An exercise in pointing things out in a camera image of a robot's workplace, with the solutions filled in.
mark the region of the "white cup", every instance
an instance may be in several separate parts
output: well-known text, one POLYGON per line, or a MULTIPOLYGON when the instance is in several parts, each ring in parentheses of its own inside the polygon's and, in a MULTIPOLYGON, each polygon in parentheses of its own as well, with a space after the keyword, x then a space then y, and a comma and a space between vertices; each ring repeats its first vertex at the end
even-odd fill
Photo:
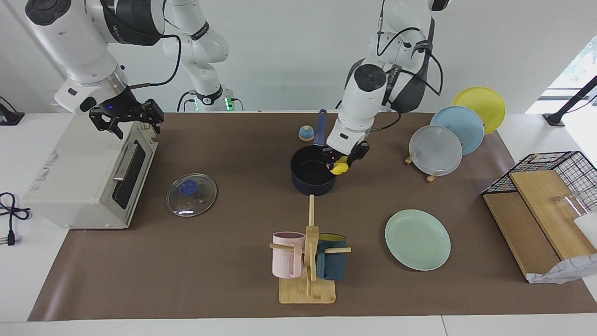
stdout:
POLYGON ((597 249, 597 212, 589 212, 574 220, 574 223, 584 236, 587 237, 591 245, 597 249))

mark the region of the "blue mug handle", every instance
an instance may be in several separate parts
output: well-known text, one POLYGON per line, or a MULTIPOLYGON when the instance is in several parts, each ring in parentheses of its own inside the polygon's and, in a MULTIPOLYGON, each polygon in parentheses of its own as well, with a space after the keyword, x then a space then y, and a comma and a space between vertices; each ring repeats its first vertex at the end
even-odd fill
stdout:
POLYGON ((317 251, 317 262, 315 263, 315 268, 317 277, 323 279, 325 273, 325 246, 317 251))
POLYGON ((325 122, 328 111, 324 109, 319 110, 319 117, 317 120, 317 130, 315 131, 315 140, 313 144, 316 146, 325 146, 325 122))

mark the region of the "wooden board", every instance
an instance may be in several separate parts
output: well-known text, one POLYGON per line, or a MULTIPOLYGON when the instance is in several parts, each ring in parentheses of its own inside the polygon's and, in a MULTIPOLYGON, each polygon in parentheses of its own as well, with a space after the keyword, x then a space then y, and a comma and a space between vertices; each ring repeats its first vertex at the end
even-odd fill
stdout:
POLYGON ((520 194, 487 194, 483 198, 525 276, 545 274, 560 262, 520 194))
POLYGON ((307 296, 307 281, 280 279, 278 300, 283 304, 329 304, 336 301, 336 284, 333 281, 317 279, 311 282, 311 296, 307 296))
POLYGON ((557 172, 518 172, 510 177, 560 258, 597 253, 574 223, 572 214, 562 211, 557 202, 558 197, 570 193, 557 172))

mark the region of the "brown table mat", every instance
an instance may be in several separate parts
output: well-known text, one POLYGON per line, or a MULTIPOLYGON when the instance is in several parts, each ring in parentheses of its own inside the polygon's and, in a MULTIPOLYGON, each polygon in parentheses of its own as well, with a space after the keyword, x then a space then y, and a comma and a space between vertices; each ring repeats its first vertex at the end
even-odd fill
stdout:
MULTIPOLYGON (((328 118, 328 131, 335 115, 328 118)), ((271 273, 272 233, 304 231, 308 197, 289 160, 315 114, 168 114, 127 230, 70 231, 29 320, 202 317, 540 314, 597 311, 582 281, 526 283, 481 191, 513 165, 497 133, 452 174, 428 184, 406 166, 408 141, 431 114, 405 114, 369 137, 371 151, 316 199, 321 232, 348 236, 346 278, 331 305, 282 305, 271 273), (170 214, 177 178, 210 175, 219 188, 203 215, 170 214), (403 209, 436 216, 452 243, 437 270, 400 264, 384 240, 403 209)), ((376 126, 395 115, 380 115, 376 126)))

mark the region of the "black metal pole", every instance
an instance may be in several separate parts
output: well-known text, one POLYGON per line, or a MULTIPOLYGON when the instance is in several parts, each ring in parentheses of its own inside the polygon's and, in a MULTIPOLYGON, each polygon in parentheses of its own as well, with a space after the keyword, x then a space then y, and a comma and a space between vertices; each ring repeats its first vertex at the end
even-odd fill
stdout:
POLYGON ((565 126, 562 122, 562 117, 564 116, 564 114, 568 113, 568 111, 570 111, 570 109, 574 105, 576 105, 576 103, 581 101, 582 98, 584 98, 587 95, 587 93, 593 90, 593 88, 596 86, 597 76, 593 77, 593 79, 590 80, 587 83, 587 85, 585 85, 583 88, 581 88, 580 91, 578 91, 578 93, 574 97, 570 98, 570 100, 564 106, 562 106, 562 108, 558 112, 554 114, 544 114, 543 118, 545 118, 547 123, 551 126, 565 126))

